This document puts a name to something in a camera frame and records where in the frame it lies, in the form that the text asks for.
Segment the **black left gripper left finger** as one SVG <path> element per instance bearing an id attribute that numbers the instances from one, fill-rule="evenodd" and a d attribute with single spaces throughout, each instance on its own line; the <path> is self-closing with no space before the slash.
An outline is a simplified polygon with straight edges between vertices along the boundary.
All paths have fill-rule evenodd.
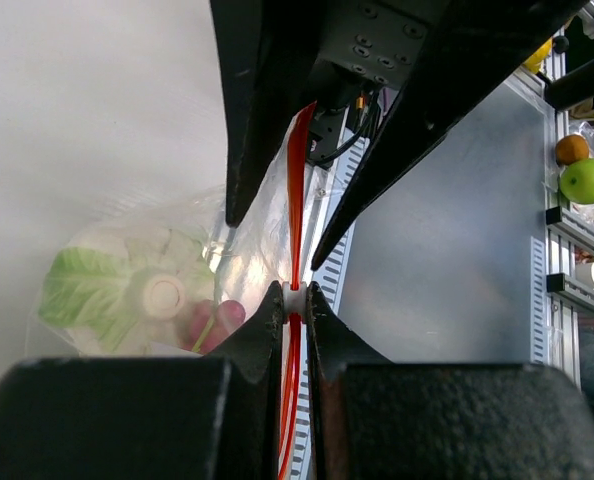
<path id="1" fill-rule="evenodd" d="M 274 479 L 283 292 L 200 358 L 43 358 L 0 380 L 0 479 Z"/>

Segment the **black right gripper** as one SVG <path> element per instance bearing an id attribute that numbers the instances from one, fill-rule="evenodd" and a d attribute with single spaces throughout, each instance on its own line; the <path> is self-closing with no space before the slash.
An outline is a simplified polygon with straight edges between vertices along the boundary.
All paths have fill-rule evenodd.
<path id="1" fill-rule="evenodd" d="M 362 89 L 402 86 L 322 233 L 311 262 L 319 269 L 357 217 L 583 5 L 211 1 L 227 131 L 227 225 L 243 222 L 301 108 L 315 101 L 338 111 Z"/>

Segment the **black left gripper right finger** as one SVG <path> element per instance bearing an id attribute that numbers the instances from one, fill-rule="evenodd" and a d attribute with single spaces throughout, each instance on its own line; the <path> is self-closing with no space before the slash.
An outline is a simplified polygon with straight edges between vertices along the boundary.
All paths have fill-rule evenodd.
<path id="1" fill-rule="evenodd" d="M 394 363 L 308 287 L 319 479 L 594 479 L 594 418 L 539 364 Z"/>

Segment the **red grape bunch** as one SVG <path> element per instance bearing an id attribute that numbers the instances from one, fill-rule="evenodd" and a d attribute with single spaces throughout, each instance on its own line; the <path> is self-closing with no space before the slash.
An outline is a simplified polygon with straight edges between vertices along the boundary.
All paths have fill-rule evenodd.
<path id="1" fill-rule="evenodd" d="M 190 320 L 181 330 L 181 347 L 205 355 L 213 351 L 246 320 L 241 303 L 226 300 L 216 305 L 212 300 L 195 304 Z"/>

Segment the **clear orange zip bag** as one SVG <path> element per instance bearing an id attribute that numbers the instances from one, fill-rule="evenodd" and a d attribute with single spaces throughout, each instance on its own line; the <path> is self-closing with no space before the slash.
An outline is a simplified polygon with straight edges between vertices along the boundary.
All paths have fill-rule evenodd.
<path id="1" fill-rule="evenodd" d="M 279 152 L 271 163 L 271 175 L 262 183 L 248 218 L 232 239 L 225 236 L 225 207 L 219 192 L 212 191 L 190 202 L 102 222 L 88 227 L 66 246 L 103 227 L 170 227 L 200 229 L 208 240 L 205 259 L 215 275 L 212 301 L 219 305 L 235 300 L 243 305 L 246 320 L 257 311 L 269 286 L 278 283 L 283 292 L 283 326 L 280 382 L 280 430 L 278 475 L 285 476 L 291 457 L 297 408 L 301 352 L 301 313 L 305 286 L 301 277 L 305 159 L 309 150 L 308 127 L 313 106 L 301 109 L 291 120 Z M 31 325 L 45 327 L 74 351 L 66 358 L 193 357 L 181 347 L 155 343 L 145 355 L 83 355 L 67 337 L 45 325 L 37 315 L 44 279 L 29 318 Z"/>

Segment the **white cauliflower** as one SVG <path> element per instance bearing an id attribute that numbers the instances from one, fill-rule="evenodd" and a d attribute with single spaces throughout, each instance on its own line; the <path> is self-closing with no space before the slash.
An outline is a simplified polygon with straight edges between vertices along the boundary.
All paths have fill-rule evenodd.
<path id="1" fill-rule="evenodd" d="M 61 249 L 46 274 L 39 319 L 83 355 L 145 355 L 177 346 L 178 328 L 211 301 L 203 230 L 103 227 Z"/>

